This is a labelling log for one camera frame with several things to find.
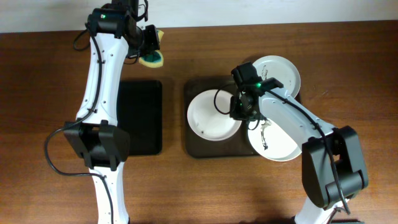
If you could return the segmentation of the green yellow sponge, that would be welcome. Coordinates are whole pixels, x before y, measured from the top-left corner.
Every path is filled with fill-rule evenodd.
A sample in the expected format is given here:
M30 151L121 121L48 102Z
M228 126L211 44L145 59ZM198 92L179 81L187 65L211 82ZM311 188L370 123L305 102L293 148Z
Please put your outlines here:
M164 32L161 30L158 30L158 35L159 35L159 39L160 39L160 43L161 43ZM147 54L145 56L138 57L138 62L145 67L160 68L164 65L164 56L162 55L162 52L159 49L159 50L155 50L151 54Z

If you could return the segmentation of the white plate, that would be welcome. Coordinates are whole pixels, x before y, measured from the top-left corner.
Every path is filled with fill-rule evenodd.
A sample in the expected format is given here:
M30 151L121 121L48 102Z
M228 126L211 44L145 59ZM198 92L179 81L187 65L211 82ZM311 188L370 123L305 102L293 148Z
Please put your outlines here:
M302 153L297 143L270 119L249 122L248 141L260 156L272 161L290 161Z

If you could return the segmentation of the grey plate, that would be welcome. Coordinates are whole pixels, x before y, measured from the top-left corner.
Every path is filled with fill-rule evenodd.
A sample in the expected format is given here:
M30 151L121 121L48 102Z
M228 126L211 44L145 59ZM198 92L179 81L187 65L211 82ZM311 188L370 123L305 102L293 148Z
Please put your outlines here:
M296 97L300 91L301 78L296 66L286 58L268 55L257 59L253 66L257 75L263 80L275 78L280 81L289 93Z

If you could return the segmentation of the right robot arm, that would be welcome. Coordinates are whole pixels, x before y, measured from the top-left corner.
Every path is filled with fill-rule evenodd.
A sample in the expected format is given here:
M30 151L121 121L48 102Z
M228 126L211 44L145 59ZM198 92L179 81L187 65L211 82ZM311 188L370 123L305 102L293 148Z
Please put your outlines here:
M231 98L230 116L271 120L298 145L302 184L307 194L294 223L332 223L338 212L368 186L361 143L350 126L337 128L315 116L283 88L242 86Z

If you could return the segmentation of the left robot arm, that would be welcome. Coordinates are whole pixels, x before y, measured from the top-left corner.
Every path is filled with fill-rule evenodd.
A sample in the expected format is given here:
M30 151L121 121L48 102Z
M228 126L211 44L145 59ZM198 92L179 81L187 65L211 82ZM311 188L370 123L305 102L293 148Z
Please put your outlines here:
M93 178L99 223L129 223L124 203L123 168L130 137L118 128L117 97L127 58L159 68L163 32L154 25L141 29L147 19L133 6L106 4L88 16L91 59L86 90L74 123L66 123L65 137Z

